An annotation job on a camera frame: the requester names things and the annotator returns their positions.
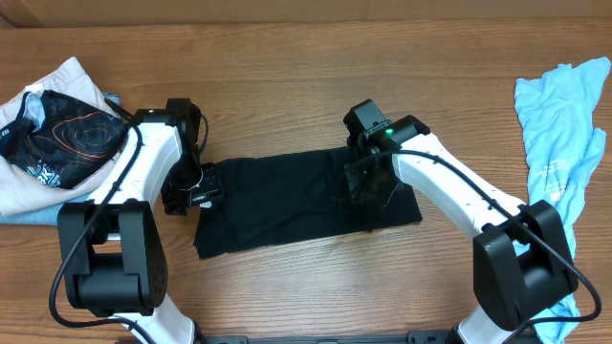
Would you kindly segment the black t-shirt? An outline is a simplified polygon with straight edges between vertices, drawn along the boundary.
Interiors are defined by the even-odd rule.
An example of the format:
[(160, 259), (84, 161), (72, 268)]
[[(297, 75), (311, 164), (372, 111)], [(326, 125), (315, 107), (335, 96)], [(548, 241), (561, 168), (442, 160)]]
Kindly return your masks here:
[(343, 176), (346, 148), (220, 161), (220, 201), (200, 212), (193, 245), (200, 258), (340, 234), (419, 223), (412, 188), (396, 189), (387, 205), (353, 204)]

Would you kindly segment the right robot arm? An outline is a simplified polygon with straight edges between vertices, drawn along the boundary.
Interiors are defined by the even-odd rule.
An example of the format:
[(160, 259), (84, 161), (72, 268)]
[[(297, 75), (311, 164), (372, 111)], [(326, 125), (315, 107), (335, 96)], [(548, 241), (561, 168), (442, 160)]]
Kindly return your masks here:
[(371, 99), (343, 123), (354, 162), (345, 166), (351, 202), (379, 214), (407, 184), (426, 195), (472, 245), (477, 308), (449, 331), (412, 332), (411, 343), (529, 342), (520, 332), (578, 288), (563, 225), (545, 201), (525, 204), (454, 158), (413, 116), (392, 121)]

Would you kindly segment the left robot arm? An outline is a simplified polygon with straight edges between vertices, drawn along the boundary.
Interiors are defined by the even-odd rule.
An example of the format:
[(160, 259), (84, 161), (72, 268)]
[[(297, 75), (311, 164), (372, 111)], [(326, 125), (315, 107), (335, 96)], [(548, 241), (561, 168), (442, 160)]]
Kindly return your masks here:
[(197, 322), (167, 293), (168, 272), (153, 207), (185, 215), (224, 196), (212, 164), (200, 156), (208, 137), (201, 110), (188, 98), (163, 109), (130, 114), (111, 108), (130, 129), (120, 159), (81, 203), (57, 217), (62, 263), (49, 294), (49, 311), (67, 328), (121, 324), (141, 343), (201, 343)]

